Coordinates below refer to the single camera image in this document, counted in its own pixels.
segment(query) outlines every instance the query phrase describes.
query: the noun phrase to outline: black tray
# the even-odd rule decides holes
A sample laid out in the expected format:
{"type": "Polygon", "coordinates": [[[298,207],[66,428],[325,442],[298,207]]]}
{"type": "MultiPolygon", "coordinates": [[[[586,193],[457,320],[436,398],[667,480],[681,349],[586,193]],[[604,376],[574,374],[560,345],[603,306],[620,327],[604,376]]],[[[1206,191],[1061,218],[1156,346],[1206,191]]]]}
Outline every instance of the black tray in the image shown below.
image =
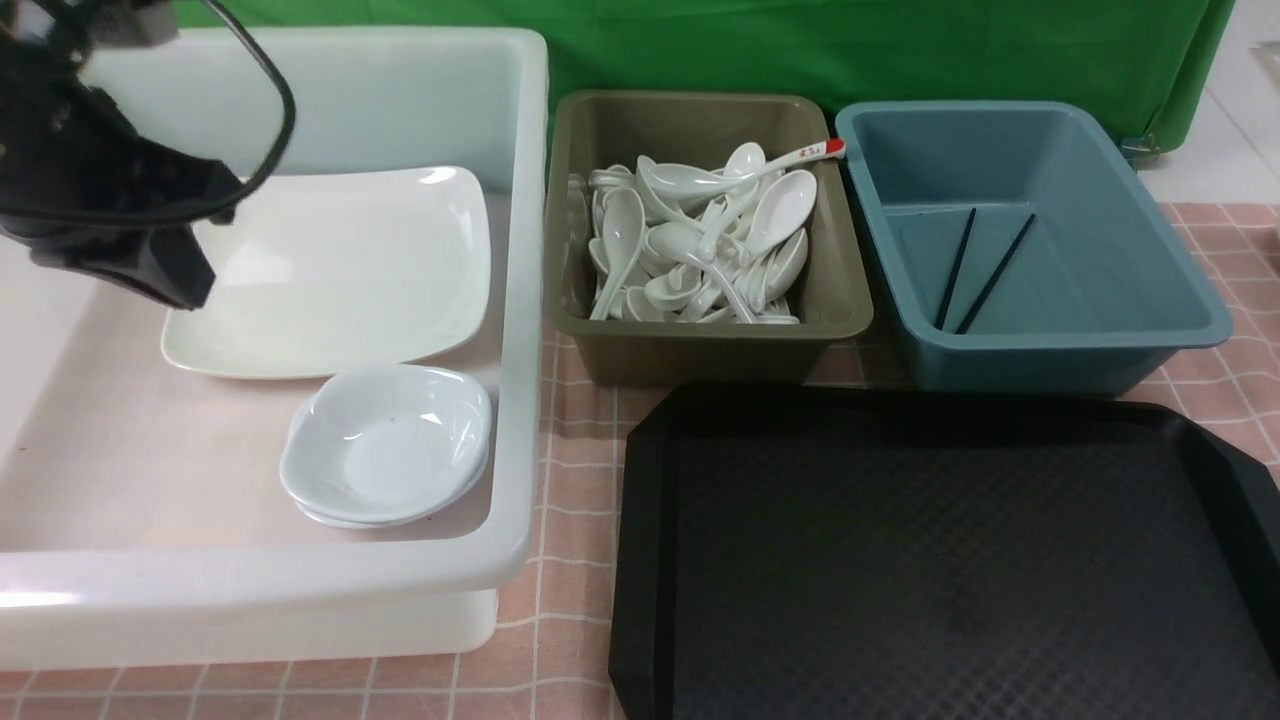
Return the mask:
{"type": "Polygon", "coordinates": [[[631,433],[628,720],[1280,717],[1280,493],[1151,405],[691,386],[631,433]]]}

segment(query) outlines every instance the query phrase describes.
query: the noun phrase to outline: textured tray surface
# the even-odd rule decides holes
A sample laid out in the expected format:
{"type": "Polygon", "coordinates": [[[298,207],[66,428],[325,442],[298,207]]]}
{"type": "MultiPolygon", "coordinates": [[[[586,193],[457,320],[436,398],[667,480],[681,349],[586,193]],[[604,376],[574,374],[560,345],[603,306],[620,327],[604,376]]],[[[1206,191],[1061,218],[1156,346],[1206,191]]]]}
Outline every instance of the textured tray surface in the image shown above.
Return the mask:
{"type": "Polygon", "coordinates": [[[668,446],[677,719],[1280,712],[1155,429],[942,447],[868,419],[668,446]]]}

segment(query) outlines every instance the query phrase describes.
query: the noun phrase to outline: black chopstick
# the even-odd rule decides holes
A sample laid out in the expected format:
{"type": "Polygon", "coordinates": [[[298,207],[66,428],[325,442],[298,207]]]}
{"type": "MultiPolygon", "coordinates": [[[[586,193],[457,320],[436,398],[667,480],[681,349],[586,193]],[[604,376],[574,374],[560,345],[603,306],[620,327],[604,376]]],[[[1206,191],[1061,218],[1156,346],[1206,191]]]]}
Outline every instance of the black chopstick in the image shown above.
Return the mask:
{"type": "Polygon", "coordinates": [[[951,309],[951,296],[956,291],[956,281],[960,278],[960,265],[964,264],[964,251],[969,247],[969,233],[973,232],[973,219],[978,217],[978,209],[974,208],[969,210],[969,222],[964,224],[964,236],[960,238],[960,249],[956,250],[956,259],[951,263],[951,277],[947,278],[947,291],[942,296],[942,306],[938,307],[938,319],[933,322],[933,327],[942,329],[942,324],[947,322],[947,310],[951,309]]]}
{"type": "Polygon", "coordinates": [[[960,327],[956,328],[956,334],[965,334],[969,332],[969,325],[973,324],[973,320],[978,316],[982,306],[987,302],[987,297],[991,296],[991,291],[995,290],[996,283],[1000,282],[1000,275],[1005,274],[1005,268],[1007,268],[1009,261],[1014,259],[1014,252],[1018,252],[1018,246],[1023,243],[1023,238],[1027,237],[1027,231],[1032,229],[1032,223],[1034,222],[1036,213],[1032,213],[1032,215],[1027,218],[1027,222],[1023,223],[1023,229],[1018,231],[1018,237],[1014,238],[1014,243],[1009,246],[1009,250],[1005,251],[1005,256],[1000,259],[1000,264],[996,265],[996,272],[991,274],[987,284],[982,288],[982,292],[978,293],[978,300],[973,301],[973,306],[969,307],[969,313],[964,316],[964,320],[960,322],[960,327]]]}

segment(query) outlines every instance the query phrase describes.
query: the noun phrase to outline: spoon handle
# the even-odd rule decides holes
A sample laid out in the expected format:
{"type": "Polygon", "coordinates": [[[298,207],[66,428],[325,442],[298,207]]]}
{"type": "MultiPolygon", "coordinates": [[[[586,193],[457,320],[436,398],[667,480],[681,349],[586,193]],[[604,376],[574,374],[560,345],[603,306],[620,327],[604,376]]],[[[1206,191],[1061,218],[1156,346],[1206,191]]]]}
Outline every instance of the spoon handle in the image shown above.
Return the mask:
{"type": "Polygon", "coordinates": [[[724,293],[724,299],[728,300],[730,307],[733,309],[733,314],[737,315],[737,319],[741,320],[742,324],[754,325],[759,322],[755,318],[755,314],[751,313],[750,307],[746,306],[746,302],[742,302],[742,296],[733,290],[733,283],[728,282],[728,278],[724,277],[724,273],[718,265],[708,263],[707,273],[718,286],[721,286],[721,292],[724,293]]]}
{"type": "Polygon", "coordinates": [[[814,163],[818,160],[826,160],[827,158],[844,158],[845,156],[845,141],[838,137],[831,140],[824,140],[822,142],[815,142],[808,147],[801,147],[794,152],[787,152],[781,158],[774,158],[767,163],[763,168],[748,176],[749,178],[760,177],[776,170],[785,170],[792,165],[801,165],[804,163],[814,163]]]}

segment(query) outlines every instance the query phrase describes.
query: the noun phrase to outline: green cloth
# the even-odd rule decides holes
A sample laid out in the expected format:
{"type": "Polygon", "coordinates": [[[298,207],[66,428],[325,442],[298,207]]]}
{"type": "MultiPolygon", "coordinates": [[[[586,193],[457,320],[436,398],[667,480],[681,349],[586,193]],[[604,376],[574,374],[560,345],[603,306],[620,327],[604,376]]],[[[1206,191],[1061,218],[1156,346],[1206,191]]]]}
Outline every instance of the green cloth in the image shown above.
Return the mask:
{"type": "MultiPolygon", "coordinates": [[[[526,27],[581,88],[1039,99],[1180,145],[1233,0],[224,0],[248,26],[526,27]]],[[[179,3],[188,26],[218,23],[179,3]]]]}

